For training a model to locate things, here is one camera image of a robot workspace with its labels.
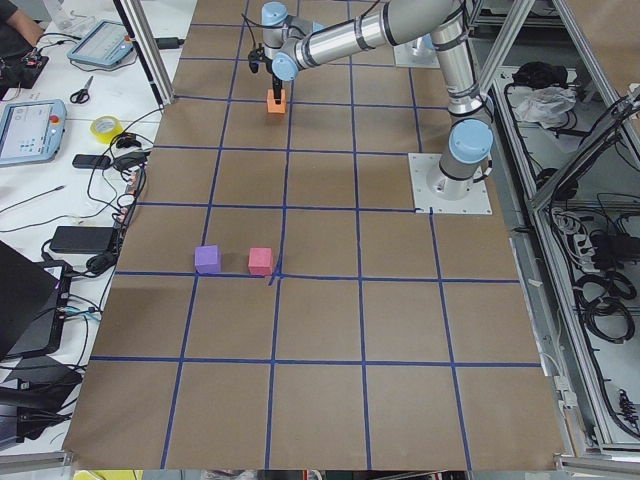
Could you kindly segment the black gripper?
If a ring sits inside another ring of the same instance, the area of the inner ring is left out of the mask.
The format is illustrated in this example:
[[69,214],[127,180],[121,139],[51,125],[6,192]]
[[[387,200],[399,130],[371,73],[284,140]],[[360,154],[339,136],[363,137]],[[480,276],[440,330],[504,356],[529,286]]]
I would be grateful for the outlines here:
[[274,73],[273,61],[268,61],[268,72],[272,78],[272,89],[274,93],[280,93],[282,91],[282,80]]

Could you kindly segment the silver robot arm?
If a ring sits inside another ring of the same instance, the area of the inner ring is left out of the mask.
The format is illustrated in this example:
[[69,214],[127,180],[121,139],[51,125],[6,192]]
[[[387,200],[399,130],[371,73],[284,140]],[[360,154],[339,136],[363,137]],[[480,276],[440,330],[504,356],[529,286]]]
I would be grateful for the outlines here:
[[427,186],[437,197],[456,201],[488,177],[479,169],[492,167],[491,112],[474,69],[465,2],[376,2],[352,19],[323,26],[271,1],[262,6],[257,26],[263,40],[249,54],[250,68],[269,72],[275,103],[282,101],[283,83],[301,71],[379,47],[392,47],[400,68],[439,70],[452,127],[444,153],[426,175]]

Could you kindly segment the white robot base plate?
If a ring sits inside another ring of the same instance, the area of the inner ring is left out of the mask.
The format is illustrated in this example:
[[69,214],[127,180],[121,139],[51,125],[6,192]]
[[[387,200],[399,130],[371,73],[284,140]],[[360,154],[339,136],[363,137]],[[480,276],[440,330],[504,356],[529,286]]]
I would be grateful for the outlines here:
[[477,168],[471,179],[458,181],[440,169],[440,154],[409,153],[414,211],[424,214],[491,215],[485,181]]

